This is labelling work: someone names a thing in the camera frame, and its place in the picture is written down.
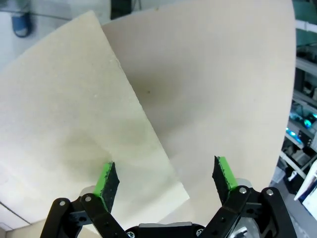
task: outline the floor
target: floor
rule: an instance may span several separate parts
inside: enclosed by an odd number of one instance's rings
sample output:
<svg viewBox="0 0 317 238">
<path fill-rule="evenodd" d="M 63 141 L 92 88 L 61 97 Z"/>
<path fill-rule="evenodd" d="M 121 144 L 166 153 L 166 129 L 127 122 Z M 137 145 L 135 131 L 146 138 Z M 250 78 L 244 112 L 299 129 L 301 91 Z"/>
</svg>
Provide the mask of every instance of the floor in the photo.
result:
<svg viewBox="0 0 317 238">
<path fill-rule="evenodd" d="M 283 180 L 274 185 L 280 191 L 288 213 L 291 216 L 295 232 L 298 238 L 317 237 L 317 221 L 306 211 L 304 206 L 297 200 L 294 201 L 295 195 L 290 194 Z"/>
<path fill-rule="evenodd" d="M 139 1 L 141 10 L 146 10 L 184 0 L 136 1 L 134 11 L 140 10 Z M 110 22 L 110 0 L 31 0 L 31 6 L 32 12 L 39 14 L 32 16 L 35 30 L 29 37 L 22 39 L 16 37 L 12 31 L 10 13 L 0 11 L 0 71 L 41 38 L 88 10 L 95 12 L 101 25 Z"/>
</svg>

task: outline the white pipe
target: white pipe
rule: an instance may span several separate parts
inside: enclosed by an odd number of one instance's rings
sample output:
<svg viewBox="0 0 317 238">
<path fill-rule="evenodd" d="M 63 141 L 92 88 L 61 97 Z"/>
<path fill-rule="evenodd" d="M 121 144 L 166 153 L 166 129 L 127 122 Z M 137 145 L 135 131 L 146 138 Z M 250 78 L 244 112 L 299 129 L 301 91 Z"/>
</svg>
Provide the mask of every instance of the white pipe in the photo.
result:
<svg viewBox="0 0 317 238">
<path fill-rule="evenodd" d="M 306 174 L 283 152 L 280 152 L 280 157 L 288 163 L 297 173 L 300 177 L 303 179 L 306 178 Z"/>
<path fill-rule="evenodd" d="M 296 20 L 296 28 L 317 33 L 317 25 L 311 24 L 307 21 Z"/>
</svg>

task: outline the screw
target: screw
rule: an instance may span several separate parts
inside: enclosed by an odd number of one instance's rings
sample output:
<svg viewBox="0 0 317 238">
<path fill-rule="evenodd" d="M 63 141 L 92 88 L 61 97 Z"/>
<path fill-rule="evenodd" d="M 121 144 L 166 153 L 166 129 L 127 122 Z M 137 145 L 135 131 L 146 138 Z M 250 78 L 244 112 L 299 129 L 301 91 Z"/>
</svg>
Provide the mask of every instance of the screw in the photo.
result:
<svg viewBox="0 0 317 238">
<path fill-rule="evenodd" d="M 87 196 L 87 197 L 85 198 L 85 201 L 86 201 L 86 202 L 91 201 L 91 197 L 90 197 L 90 196 Z"/>
<path fill-rule="evenodd" d="M 268 189 L 268 190 L 266 191 L 266 193 L 267 193 L 269 196 L 272 196 L 272 195 L 273 195 L 273 191 L 272 191 L 271 189 Z"/>
<path fill-rule="evenodd" d="M 239 189 L 239 192 L 242 194 L 245 194 L 247 192 L 247 190 L 244 187 L 242 187 Z"/>
<path fill-rule="evenodd" d="M 133 232 L 127 232 L 127 235 L 130 237 L 130 238 L 135 238 L 135 234 Z"/>
<path fill-rule="evenodd" d="M 203 232 L 203 230 L 204 230 L 204 229 L 198 229 L 198 230 L 196 231 L 196 236 L 199 236 L 199 235 Z"/>
</svg>

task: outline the beige cardboard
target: beige cardboard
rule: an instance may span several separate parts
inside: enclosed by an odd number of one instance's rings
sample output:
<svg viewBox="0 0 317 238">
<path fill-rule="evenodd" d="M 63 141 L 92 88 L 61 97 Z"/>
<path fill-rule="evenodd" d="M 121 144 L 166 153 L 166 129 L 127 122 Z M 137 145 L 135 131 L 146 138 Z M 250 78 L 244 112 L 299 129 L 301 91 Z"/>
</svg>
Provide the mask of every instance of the beige cardboard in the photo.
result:
<svg viewBox="0 0 317 238">
<path fill-rule="evenodd" d="M 214 155 L 255 189 L 269 185 L 294 82 L 290 0 L 188 1 L 103 30 L 191 198 L 165 222 L 215 214 Z"/>
<path fill-rule="evenodd" d="M 0 201 L 30 223 L 74 200 L 116 162 L 112 214 L 158 222 L 188 195 L 92 12 L 62 26 L 0 75 Z"/>
<path fill-rule="evenodd" d="M 40 238 L 44 224 L 45 221 L 40 221 L 28 227 L 7 232 L 6 238 Z M 84 227 L 77 238 L 100 238 L 100 236 Z"/>
</svg>

